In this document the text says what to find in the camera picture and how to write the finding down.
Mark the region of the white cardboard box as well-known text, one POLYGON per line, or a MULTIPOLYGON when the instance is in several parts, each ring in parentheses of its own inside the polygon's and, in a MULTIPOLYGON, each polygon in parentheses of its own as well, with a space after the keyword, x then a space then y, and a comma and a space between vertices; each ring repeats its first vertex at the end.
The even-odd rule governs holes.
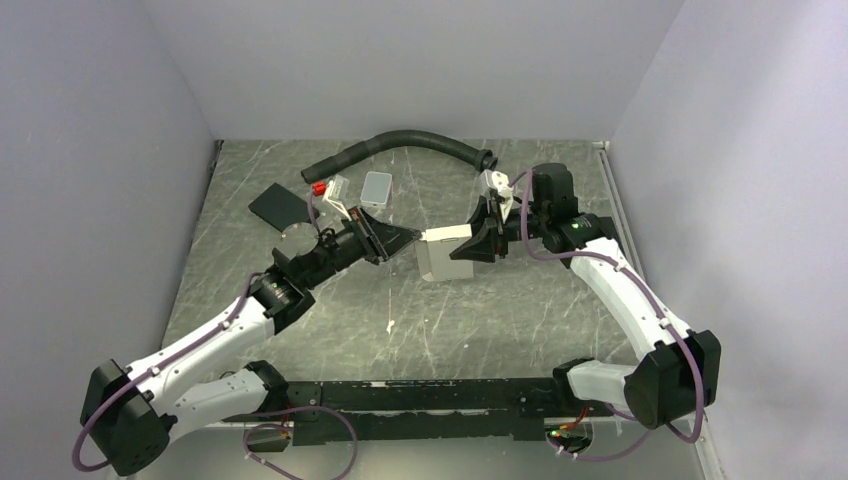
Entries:
POLYGON ((472 237, 469 224, 431 228, 415 242, 420 276, 427 282, 471 279, 474 267, 469 260, 452 260, 450 254, 472 237))

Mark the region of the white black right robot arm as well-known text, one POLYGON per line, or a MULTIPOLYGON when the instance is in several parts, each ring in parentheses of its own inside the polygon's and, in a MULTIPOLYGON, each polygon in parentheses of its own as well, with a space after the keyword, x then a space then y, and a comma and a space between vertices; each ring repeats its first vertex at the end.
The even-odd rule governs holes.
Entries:
POLYGON ((574 415, 589 401, 618 408, 643 427, 666 427, 693 443, 705 409, 716 397, 721 344, 709 330, 694 331, 674 314, 626 259, 609 217, 583 212, 573 176, 558 163, 521 174, 526 185, 515 197, 515 181, 484 170, 477 178, 480 200, 469 218, 471 236, 453 260, 493 263, 512 242, 535 260, 559 262, 579 277, 624 332, 637 364, 573 360, 559 369, 551 388, 557 411, 574 415))

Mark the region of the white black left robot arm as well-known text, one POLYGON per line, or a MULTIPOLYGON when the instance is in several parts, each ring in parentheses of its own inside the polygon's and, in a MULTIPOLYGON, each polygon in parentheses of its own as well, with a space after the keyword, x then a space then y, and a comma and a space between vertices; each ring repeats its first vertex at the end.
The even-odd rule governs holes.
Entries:
POLYGON ((110 359, 90 376, 82 427, 71 450, 80 472, 110 467, 120 476, 150 465, 170 443, 220 419, 279 417, 288 384, 268 362, 254 361, 228 379, 204 382, 216 366, 294 324, 315 303, 313 289, 360 260, 389 261, 421 236, 352 207, 342 227, 272 251, 273 262, 249 273, 223 312, 170 346, 122 366, 110 359))

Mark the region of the black flat rectangular box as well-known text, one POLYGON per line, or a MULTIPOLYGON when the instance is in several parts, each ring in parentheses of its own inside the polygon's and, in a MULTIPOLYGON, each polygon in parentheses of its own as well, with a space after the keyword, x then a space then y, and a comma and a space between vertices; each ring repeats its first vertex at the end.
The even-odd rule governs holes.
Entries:
POLYGON ((292 225, 310 222, 306 201, 278 183, 272 183, 250 202, 248 209, 279 233, 292 225))

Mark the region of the clear white plastic case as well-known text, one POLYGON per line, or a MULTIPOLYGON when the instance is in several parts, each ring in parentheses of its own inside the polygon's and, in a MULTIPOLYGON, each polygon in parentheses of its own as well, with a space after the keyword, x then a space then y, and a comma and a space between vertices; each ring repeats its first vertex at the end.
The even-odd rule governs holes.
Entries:
POLYGON ((392 184, 391 174, 369 171, 365 176, 360 194, 361 204, 376 209, 387 207, 391 199, 392 184))

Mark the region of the black mounting base rail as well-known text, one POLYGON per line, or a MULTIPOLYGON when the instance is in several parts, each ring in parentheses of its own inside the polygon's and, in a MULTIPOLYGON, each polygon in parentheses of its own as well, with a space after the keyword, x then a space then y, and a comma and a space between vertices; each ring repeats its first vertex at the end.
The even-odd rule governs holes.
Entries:
POLYGON ((462 380, 297 381, 288 389, 297 446, 347 441, 509 437, 541 441, 610 411, 550 377, 462 380))

